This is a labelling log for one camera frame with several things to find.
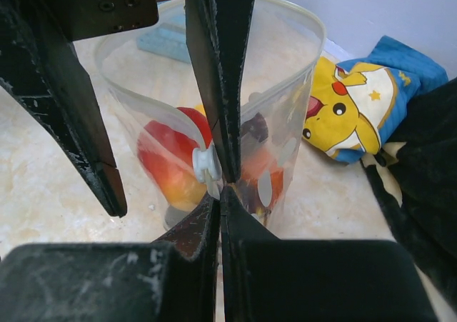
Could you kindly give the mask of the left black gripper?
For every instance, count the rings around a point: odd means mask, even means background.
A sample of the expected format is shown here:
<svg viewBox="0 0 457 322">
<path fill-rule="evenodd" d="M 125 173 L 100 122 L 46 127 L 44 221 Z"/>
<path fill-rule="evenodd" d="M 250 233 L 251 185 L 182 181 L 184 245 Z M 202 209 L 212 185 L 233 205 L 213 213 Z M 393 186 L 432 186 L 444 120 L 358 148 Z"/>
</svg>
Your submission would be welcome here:
<svg viewBox="0 0 457 322">
<path fill-rule="evenodd" d="M 158 20 L 156 0 L 1 0 L 2 88 L 57 142 L 110 216 L 127 213 L 123 184 L 91 79 L 66 37 Z"/>
</svg>

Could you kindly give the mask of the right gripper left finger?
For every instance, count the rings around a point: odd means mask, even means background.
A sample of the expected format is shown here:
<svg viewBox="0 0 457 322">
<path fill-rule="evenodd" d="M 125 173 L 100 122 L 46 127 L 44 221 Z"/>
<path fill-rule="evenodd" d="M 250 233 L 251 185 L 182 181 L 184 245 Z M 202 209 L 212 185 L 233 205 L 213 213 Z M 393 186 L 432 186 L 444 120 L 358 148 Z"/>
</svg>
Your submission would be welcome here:
<svg viewBox="0 0 457 322">
<path fill-rule="evenodd" d="M 219 201 L 205 194 L 186 218 L 155 241 L 169 247 L 158 321 L 215 320 L 219 229 Z"/>
</svg>

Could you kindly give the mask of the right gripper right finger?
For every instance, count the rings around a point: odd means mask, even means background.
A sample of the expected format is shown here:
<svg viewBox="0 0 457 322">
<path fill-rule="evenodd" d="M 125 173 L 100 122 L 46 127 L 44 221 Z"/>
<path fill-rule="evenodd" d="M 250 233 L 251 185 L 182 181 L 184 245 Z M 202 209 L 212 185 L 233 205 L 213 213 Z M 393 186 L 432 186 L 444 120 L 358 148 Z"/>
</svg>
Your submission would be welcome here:
<svg viewBox="0 0 457 322">
<path fill-rule="evenodd" d="M 228 321 L 436 321 L 408 253 L 384 240 L 281 240 L 221 193 Z"/>
</svg>

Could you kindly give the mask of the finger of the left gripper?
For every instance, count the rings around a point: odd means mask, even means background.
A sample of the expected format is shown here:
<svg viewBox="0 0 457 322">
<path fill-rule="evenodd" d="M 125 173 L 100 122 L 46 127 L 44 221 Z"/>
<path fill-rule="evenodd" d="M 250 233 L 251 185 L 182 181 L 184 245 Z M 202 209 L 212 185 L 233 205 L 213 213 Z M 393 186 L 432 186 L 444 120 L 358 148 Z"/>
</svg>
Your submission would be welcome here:
<svg viewBox="0 0 457 322">
<path fill-rule="evenodd" d="M 241 82 L 255 0 L 185 0 L 186 45 L 227 182 L 241 176 Z"/>
</svg>

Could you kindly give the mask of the clear dotted zip top bag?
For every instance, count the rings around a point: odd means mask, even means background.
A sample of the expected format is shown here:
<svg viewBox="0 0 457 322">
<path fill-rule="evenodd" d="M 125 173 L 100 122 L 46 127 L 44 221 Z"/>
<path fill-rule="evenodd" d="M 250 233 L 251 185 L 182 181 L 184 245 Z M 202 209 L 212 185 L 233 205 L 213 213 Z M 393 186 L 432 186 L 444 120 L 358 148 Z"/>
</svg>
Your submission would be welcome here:
<svg viewBox="0 0 457 322">
<path fill-rule="evenodd" d="M 314 66 L 326 30 L 284 0 L 255 0 L 251 18 L 218 40 L 191 1 L 159 7 L 157 25 L 104 38 L 95 50 L 114 113 L 175 226 L 204 195 L 231 186 L 261 223 L 283 204 L 293 177 Z"/>
</svg>

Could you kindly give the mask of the orange toy fruit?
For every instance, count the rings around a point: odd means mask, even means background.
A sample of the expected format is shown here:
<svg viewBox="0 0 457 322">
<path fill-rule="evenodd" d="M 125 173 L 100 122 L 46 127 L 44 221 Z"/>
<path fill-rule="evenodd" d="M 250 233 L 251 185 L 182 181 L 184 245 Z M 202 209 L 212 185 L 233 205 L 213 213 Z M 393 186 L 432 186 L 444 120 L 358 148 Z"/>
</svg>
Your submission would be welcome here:
<svg viewBox="0 0 457 322">
<path fill-rule="evenodd" d="M 258 189 L 261 203 L 272 210 L 283 196 L 284 169 L 267 148 L 260 148 L 242 163 L 241 180 Z"/>
</svg>

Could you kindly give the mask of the dark purple toy fruit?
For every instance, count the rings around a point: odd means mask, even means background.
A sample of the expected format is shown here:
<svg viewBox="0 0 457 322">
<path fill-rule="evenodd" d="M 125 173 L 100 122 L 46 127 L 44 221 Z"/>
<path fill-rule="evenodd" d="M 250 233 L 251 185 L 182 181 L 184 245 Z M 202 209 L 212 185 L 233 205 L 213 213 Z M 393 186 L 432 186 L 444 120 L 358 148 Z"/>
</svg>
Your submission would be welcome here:
<svg viewBox="0 0 457 322">
<path fill-rule="evenodd" d="M 245 136 L 250 136 L 259 143 L 268 138 L 268 126 L 260 112 L 241 124 L 241 137 Z"/>
</svg>

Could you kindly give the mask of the dark maroon toy plum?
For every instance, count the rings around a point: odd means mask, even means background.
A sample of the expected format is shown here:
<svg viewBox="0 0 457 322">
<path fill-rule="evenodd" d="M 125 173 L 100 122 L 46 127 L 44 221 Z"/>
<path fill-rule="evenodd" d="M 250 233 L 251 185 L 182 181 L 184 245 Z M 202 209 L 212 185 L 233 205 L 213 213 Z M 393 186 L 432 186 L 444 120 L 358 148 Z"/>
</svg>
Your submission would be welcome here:
<svg viewBox="0 0 457 322">
<path fill-rule="evenodd" d="M 266 226 L 271 211 L 261 203 L 256 186 L 240 180 L 236 184 L 236 194 L 248 213 L 263 226 Z"/>
</svg>

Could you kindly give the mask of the yellow toy lemon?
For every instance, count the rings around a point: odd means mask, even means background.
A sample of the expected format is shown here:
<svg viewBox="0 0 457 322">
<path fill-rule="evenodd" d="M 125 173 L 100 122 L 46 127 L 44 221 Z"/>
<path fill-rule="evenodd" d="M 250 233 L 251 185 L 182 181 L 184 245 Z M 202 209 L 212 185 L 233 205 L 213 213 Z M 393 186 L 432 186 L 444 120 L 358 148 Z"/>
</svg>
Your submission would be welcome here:
<svg viewBox="0 0 457 322">
<path fill-rule="evenodd" d="M 206 116 L 206 111 L 205 111 L 205 108 L 204 108 L 204 105 L 203 104 L 199 104 L 197 106 L 194 107 L 200 114 L 202 114 L 203 116 Z"/>
</svg>

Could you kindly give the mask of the red toy apple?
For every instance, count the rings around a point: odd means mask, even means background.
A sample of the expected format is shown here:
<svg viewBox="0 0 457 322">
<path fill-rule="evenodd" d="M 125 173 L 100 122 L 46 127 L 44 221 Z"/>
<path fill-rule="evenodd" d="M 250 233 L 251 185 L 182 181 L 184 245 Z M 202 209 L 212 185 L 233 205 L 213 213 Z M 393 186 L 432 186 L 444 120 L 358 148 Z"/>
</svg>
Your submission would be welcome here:
<svg viewBox="0 0 457 322">
<path fill-rule="evenodd" d="M 203 136 L 205 145 L 208 146 L 212 141 L 212 135 L 207 118 L 194 108 L 178 107 L 178 110 L 186 114 L 194 122 Z"/>
</svg>

